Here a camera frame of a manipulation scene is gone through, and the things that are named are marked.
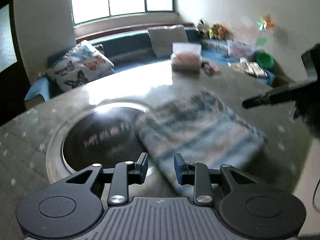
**sofa backrest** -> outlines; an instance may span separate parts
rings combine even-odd
[[[200,43],[200,35],[195,28],[185,27],[189,42]],[[147,30],[133,31],[110,35],[100,39],[89,41],[92,45],[102,44],[104,54],[107,58],[112,58],[128,52],[151,48],[151,41]],[[70,49],[65,49],[47,59],[48,66],[51,66],[60,57],[65,55]]]

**dark door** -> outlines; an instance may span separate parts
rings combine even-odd
[[[0,126],[25,111],[30,88],[13,17],[13,0],[0,0]]]

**window frame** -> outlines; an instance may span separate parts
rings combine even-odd
[[[139,15],[139,14],[143,14],[143,13],[176,12],[175,0],[172,0],[172,10],[160,10],[160,11],[148,11],[148,9],[147,9],[147,0],[144,0],[144,12],[118,14],[118,15],[109,15],[109,16],[102,17],[102,18],[92,19],[92,20],[85,21],[85,22],[80,22],[80,23],[75,23],[74,17],[73,17],[72,0],[69,0],[69,1],[70,1],[70,9],[71,9],[72,23],[73,23],[73,26],[74,26],[74,27],[75,27],[75,26],[78,26],[78,25],[81,25],[81,24],[86,24],[86,23],[90,23],[90,22],[94,22],[94,21],[99,21],[99,20],[104,20],[104,19],[113,18],[113,17],[126,16],[126,15]],[[109,1],[109,0],[108,0],[108,7],[109,7],[109,14],[110,14],[110,1]]]

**striped towel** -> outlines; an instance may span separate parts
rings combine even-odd
[[[157,167],[183,196],[192,196],[193,186],[177,183],[176,153],[186,162],[205,163],[210,169],[224,163],[241,168],[264,144],[261,131],[207,91],[141,115],[135,129]]]

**window sill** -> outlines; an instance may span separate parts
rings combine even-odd
[[[182,19],[176,12],[152,12],[109,17],[74,26],[77,42],[93,40],[100,37],[146,29],[159,25],[174,25]]]

